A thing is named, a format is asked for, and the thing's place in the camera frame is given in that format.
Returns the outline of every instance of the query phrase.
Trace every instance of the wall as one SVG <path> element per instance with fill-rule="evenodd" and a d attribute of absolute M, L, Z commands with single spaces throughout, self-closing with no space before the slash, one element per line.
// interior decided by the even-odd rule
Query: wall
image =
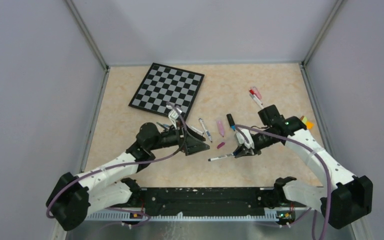
<path fill-rule="evenodd" d="M 348 1 L 308 67 L 337 160 L 374 186 L 384 239 L 384 1 Z"/>
<path fill-rule="evenodd" d="M 51 237 L 45 202 L 79 169 L 103 77 L 62 0 L 0 1 L 0 240 Z"/>
<path fill-rule="evenodd" d="M 74 0 L 109 65 L 300 62 L 334 0 Z"/>

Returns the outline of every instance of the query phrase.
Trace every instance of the table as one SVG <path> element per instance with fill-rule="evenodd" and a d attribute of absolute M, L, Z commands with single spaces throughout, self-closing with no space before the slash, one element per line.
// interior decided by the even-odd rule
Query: table
<path fill-rule="evenodd" d="M 297 63 L 173 67 L 205 74 L 186 122 L 200 129 L 198 118 L 203 118 L 213 143 L 207 140 L 210 150 L 187 157 L 178 153 L 132 175 L 131 178 L 136 179 L 141 187 L 272 187 L 275 179 L 287 176 L 314 186 L 321 185 L 298 156 L 281 143 L 263 149 L 260 156 L 208 162 L 208 158 L 231 153 L 236 148 L 234 132 L 229 128 L 226 114 L 232 114 L 236 124 L 262 126 L 257 114 L 260 108 L 249 96 L 250 86 L 259 89 L 265 106 L 275 104 L 285 118 L 304 115 L 309 121 L 316 122 Z M 170 123 L 167 117 L 128 106 L 148 69 L 149 66 L 111 67 L 86 171 L 124 152 L 135 141 L 142 124 Z M 219 118 L 224 123 L 224 137 L 217 130 L 216 119 Z M 317 125 L 310 131 L 322 144 Z M 226 142 L 225 146 L 217 149 L 222 141 Z M 153 153 L 160 158 L 175 150 L 176 147 L 170 147 Z"/>

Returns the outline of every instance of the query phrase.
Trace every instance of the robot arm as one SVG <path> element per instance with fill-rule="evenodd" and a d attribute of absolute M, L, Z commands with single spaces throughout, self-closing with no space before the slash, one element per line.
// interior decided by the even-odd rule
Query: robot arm
<path fill-rule="evenodd" d="M 251 135 L 248 129 L 242 129 L 241 131 L 248 141 L 239 132 L 235 135 L 239 145 L 233 152 L 235 158 L 260 155 L 262 149 L 282 142 L 302 159 L 323 185 L 323 187 L 310 186 L 294 177 L 278 178 L 273 191 L 276 192 L 275 195 L 279 196 L 280 202 L 298 202 L 325 216 L 328 195 L 326 187 L 329 184 L 332 186 L 329 216 L 331 226 L 340 229 L 371 212 L 373 184 L 369 178 L 356 177 L 340 165 L 316 142 L 307 127 L 296 116 L 285 119 L 279 114 L 275 105 L 260 110 L 258 115 L 263 124 L 267 126 L 264 132 L 295 140 L 313 151 L 310 152 L 301 145 L 262 133 Z M 325 162 L 330 179 L 326 179 L 325 169 L 316 158 L 316 153 Z"/>
<path fill-rule="evenodd" d="M 170 111 L 168 116 L 173 126 L 163 132 L 159 132 L 153 123 L 143 124 L 136 135 L 136 141 L 114 160 L 75 176 L 70 172 L 62 175 L 46 202 L 47 207 L 63 188 L 80 179 L 50 206 L 50 212 L 62 228 L 70 231 L 80 225 L 88 215 L 126 203 L 132 195 L 131 188 L 135 188 L 137 184 L 119 180 L 141 171 L 150 164 L 140 162 L 154 161 L 152 150 L 178 145 L 179 150 L 188 156 L 210 149 L 210 146 L 204 143 L 204 137 L 188 128 L 185 131 L 182 122 L 178 120 L 177 113 L 181 112 L 178 107 L 177 111 Z"/>

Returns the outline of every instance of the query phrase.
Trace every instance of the checkered board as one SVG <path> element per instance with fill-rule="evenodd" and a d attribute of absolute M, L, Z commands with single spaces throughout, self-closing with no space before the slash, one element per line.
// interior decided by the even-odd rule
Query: checkered board
<path fill-rule="evenodd" d="M 168 116 L 170 102 L 181 107 L 186 119 L 203 79 L 201 73 L 153 63 L 129 106 Z"/>

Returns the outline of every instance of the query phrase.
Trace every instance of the tabletop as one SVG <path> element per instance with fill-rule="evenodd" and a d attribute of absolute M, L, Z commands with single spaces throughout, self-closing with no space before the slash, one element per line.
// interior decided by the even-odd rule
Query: tabletop
<path fill-rule="evenodd" d="M 142 124 L 170 123 L 167 117 L 128 106 L 149 67 L 111 67 L 86 171 L 113 160 L 130 147 Z M 180 152 L 130 176 L 141 187 L 272 187 L 277 178 L 287 176 L 310 185 L 321 185 L 303 161 L 281 143 L 263 149 L 261 155 L 208 161 L 209 158 L 231 153 L 237 147 L 226 114 L 232 114 L 236 124 L 263 125 L 257 114 L 260 108 L 249 96 L 251 86 L 258 88 L 264 106 L 276 105 L 285 118 L 306 116 L 316 123 L 297 63 L 173 67 L 205 75 L 186 122 L 201 129 L 198 119 L 203 118 L 213 143 L 206 141 L 210 150 L 190 156 Z M 224 137 L 218 132 L 217 119 L 223 122 Z M 310 131 L 322 145 L 317 124 Z M 225 145 L 217 149 L 221 142 Z M 176 147 L 169 147 L 154 150 L 153 153 L 160 158 L 175 150 Z"/>

